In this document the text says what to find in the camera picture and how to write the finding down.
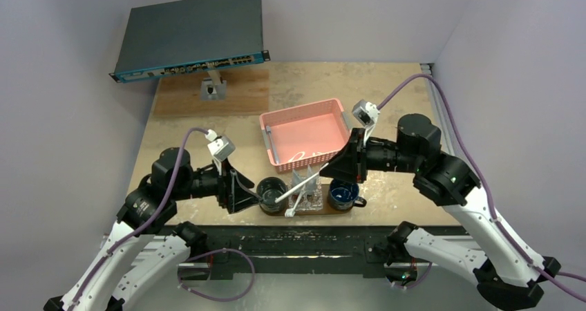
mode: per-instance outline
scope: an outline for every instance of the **blue mug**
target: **blue mug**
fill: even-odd
[[[328,203],[338,211],[344,211],[352,206],[365,207],[366,199],[358,196],[359,192],[357,183],[332,180],[328,192]]]

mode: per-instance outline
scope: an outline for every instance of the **mug handle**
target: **mug handle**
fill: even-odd
[[[366,206],[366,199],[359,196],[358,198],[356,198],[356,200],[354,201],[354,204],[352,206],[365,207]]]

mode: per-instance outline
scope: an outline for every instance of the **pink basket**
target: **pink basket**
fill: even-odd
[[[269,160],[278,173],[326,162],[350,137],[350,124],[338,99],[264,113],[260,120]]]

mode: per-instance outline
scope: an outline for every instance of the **cable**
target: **cable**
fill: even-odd
[[[128,234],[125,237],[121,238],[120,240],[116,241],[111,247],[109,247],[106,250],[106,256],[101,257],[96,262],[96,264],[94,265],[94,267],[92,267],[92,269],[90,270],[90,272],[88,273],[88,275],[86,276],[86,278],[84,279],[82,284],[79,285],[79,289],[77,290],[77,292],[73,296],[73,300],[72,300],[73,303],[69,306],[69,308],[67,308],[67,311],[72,311],[73,308],[75,308],[75,306],[77,306],[77,302],[79,301],[79,298],[84,293],[84,290],[86,289],[86,287],[90,283],[91,279],[95,276],[95,274],[101,268],[101,266],[104,264],[104,262],[106,262],[106,259],[108,259],[114,253],[114,251],[119,246],[124,244],[124,242],[126,242],[128,239],[130,239],[131,237],[133,237],[135,235],[142,233],[149,225],[151,225],[151,223],[153,223],[153,221],[159,216],[159,214],[161,214],[162,210],[164,209],[164,206],[166,205],[167,201],[169,200],[169,197],[171,196],[171,190],[173,189],[173,185],[175,184],[175,179],[177,179],[177,173],[179,172],[179,166],[181,163],[181,158],[183,157],[183,151],[185,150],[187,138],[189,138],[189,135],[194,131],[199,131],[205,135],[207,135],[209,132],[208,129],[194,127],[194,128],[189,129],[187,131],[187,133],[185,134],[185,136],[183,136],[183,142],[181,144],[181,147],[179,147],[179,152],[177,153],[177,160],[175,160],[175,167],[173,167],[173,172],[171,173],[171,179],[169,180],[169,185],[167,185],[167,190],[165,191],[165,194],[163,196],[163,199],[161,200],[161,203],[159,204],[159,207],[157,207],[157,209],[155,210],[153,215],[145,223],[140,225],[140,227],[135,229],[134,232],[131,232],[130,234]]]
[[[586,277],[580,276],[580,275],[577,275],[577,274],[574,274],[574,273],[559,272],[558,273],[558,276],[566,276],[568,278],[572,278],[572,279],[576,279],[576,280],[580,280],[580,281],[586,282]]]
[[[433,263],[430,262],[429,265],[427,266],[427,268],[425,269],[425,272],[423,272],[423,274],[421,275],[420,278],[417,278],[417,280],[415,280],[415,282],[411,285],[407,286],[407,289],[413,289],[415,287],[417,287],[418,285],[421,284],[421,282],[423,280],[425,280],[425,278],[429,275],[429,272],[431,272],[431,266],[433,266]]]
[[[228,298],[209,296],[209,295],[206,295],[206,294],[199,292],[197,290],[191,289],[190,287],[187,287],[183,283],[183,281],[181,281],[181,278],[179,277],[179,275],[177,275],[177,281],[179,281],[178,288],[183,288],[192,294],[198,295],[199,297],[203,297],[204,299],[209,299],[210,301],[215,301],[215,302],[232,302],[232,301],[240,299],[244,295],[248,294],[248,292],[252,289],[252,286],[254,284],[255,271],[254,271],[254,264],[252,263],[252,260],[250,260],[250,258],[244,252],[242,252],[240,250],[236,250],[236,249],[218,249],[218,250],[206,252],[204,254],[200,254],[199,256],[195,256],[193,258],[189,258],[185,262],[188,263],[190,261],[197,261],[200,258],[204,258],[204,257],[210,256],[212,254],[219,254],[219,253],[224,253],[224,252],[233,252],[235,254],[239,254],[248,262],[248,265],[250,265],[250,271],[251,271],[252,277],[250,278],[250,283],[248,284],[246,289],[244,289],[243,292],[241,292],[240,294],[238,294],[234,297],[228,297]]]
[[[568,293],[570,296],[572,296],[572,297],[574,297],[576,299],[579,299],[580,301],[586,303],[586,297],[583,297],[583,296],[579,295],[575,291],[573,291],[570,288],[568,288],[565,285],[563,285],[561,282],[557,281],[555,278],[553,278],[550,275],[548,275],[544,270],[540,269],[537,265],[534,265],[534,261],[530,257],[530,255],[528,255],[525,252],[525,250],[519,245],[519,243],[517,243],[517,241],[515,241],[515,239],[509,234],[509,232],[504,227],[504,225],[500,222],[500,218],[498,218],[498,216],[496,214],[496,208],[495,208],[495,205],[494,205],[493,195],[492,195],[492,192],[491,192],[491,190],[489,188],[488,183],[486,182],[486,178],[484,177],[484,175],[482,175],[482,172],[480,171],[480,168],[478,167],[478,165],[476,164],[476,162],[472,158],[472,155],[468,152],[468,149],[464,145],[464,142],[462,141],[462,136],[460,135],[460,132],[458,131],[458,128],[456,126],[456,123],[454,121],[454,117],[453,117],[453,114],[452,114],[452,110],[450,108],[450,105],[448,103],[448,100],[446,99],[446,96],[444,94],[444,91],[442,90],[442,87],[437,83],[437,81],[433,77],[431,77],[430,75],[427,75],[427,74],[423,74],[423,73],[411,75],[410,77],[408,77],[407,79],[405,79],[405,81],[403,81],[403,83],[399,84],[399,86],[397,86],[397,88],[395,90],[393,90],[390,93],[390,95],[388,95],[387,98],[385,98],[381,102],[381,104],[379,106],[377,106],[377,108],[379,110],[382,109],[389,102],[389,100],[391,100],[401,89],[403,89],[407,84],[409,84],[414,79],[417,79],[417,78],[420,78],[420,77],[429,79],[433,83],[433,85],[435,86],[435,88],[437,89],[437,92],[439,93],[439,96],[442,98],[442,101],[444,103],[444,106],[446,107],[446,112],[448,114],[448,119],[450,120],[451,126],[452,126],[452,128],[454,130],[454,135],[456,137],[457,143],[460,146],[460,148],[462,149],[462,152],[464,152],[464,155],[466,156],[466,159],[468,159],[468,161],[470,162],[470,164],[472,165],[472,167],[476,171],[476,174],[478,174],[478,178],[480,179],[480,182],[482,183],[482,186],[484,187],[484,190],[486,192],[486,202],[488,203],[488,208],[489,208],[489,212],[490,212],[490,215],[491,215],[491,219],[492,219],[493,223],[495,223],[496,227],[499,229],[499,231],[501,232],[501,234],[509,242],[509,244],[511,244],[511,246],[517,251],[517,253],[519,253],[521,255],[521,257],[523,257],[523,259],[532,268],[534,268],[535,270],[537,270],[537,272],[539,272],[541,275],[543,275],[546,279],[550,280],[554,285],[558,286],[558,288],[560,288],[564,292]]]

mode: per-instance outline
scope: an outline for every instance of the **metal frame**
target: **metal frame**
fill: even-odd
[[[139,265],[164,243],[174,226],[165,226],[141,252],[133,265]],[[230,247],[244,252],[254,262],[256,273],[273,274],[361,274],[364,278],[383,278],[388,257],[378,254],[386,237],[396,226],[199,226],[208,235],[208,247]],[[444,240],[469,249],[478,245],[460,226],[427,226],[425,230]],[[206,267],[205,263],[180,267]],[[214,256],[212,280],[230,280],[234,273],[250,273],[241,257],[226,253]]]

